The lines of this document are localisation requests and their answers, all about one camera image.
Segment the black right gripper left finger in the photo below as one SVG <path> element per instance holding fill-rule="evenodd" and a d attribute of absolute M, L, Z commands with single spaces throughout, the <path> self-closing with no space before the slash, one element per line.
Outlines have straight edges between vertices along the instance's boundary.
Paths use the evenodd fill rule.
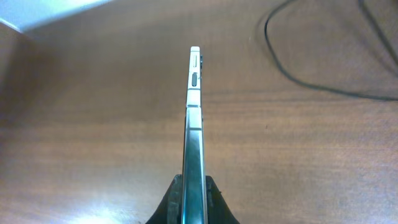
<path fill-rule="evenodd" d="M 176 175 L 146 224 L 181 224 L 182 174 Z"/>

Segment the black smartphone silver frame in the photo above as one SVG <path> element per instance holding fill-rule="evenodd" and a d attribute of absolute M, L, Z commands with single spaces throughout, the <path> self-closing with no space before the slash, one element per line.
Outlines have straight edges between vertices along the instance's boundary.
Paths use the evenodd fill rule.
<path fill-rule="evenodd" d="M 201 108 L 202 57 L 199 46 L 190 48 L 182 174 L 183 224 L 206 224 L 206 182 Z"/>

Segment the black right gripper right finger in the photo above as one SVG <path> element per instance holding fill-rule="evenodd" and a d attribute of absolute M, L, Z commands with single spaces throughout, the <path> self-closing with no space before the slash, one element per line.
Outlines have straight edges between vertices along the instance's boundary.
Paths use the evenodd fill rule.
<path fill-rule="evenodd" d="M 209 224 L 239 224 L 209 175 L 206 176 L 206 196 Z"/>

